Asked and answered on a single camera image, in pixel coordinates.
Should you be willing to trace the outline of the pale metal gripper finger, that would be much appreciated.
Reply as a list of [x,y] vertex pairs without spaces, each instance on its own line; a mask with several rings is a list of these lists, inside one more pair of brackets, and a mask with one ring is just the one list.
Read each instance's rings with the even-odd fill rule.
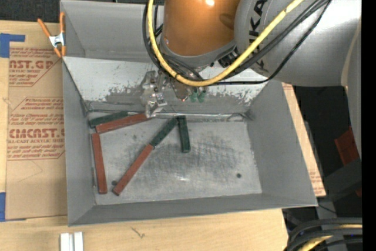
[[146,98],[145,115],[147,118],[155,117],[165,106],[167,102],[163,92],[153,93]]
[[153,102],[155,98],[155,85],[150,82],[146,82],[142,85],[142,94],[140,96],[140,101],[143,106],[148,105]]

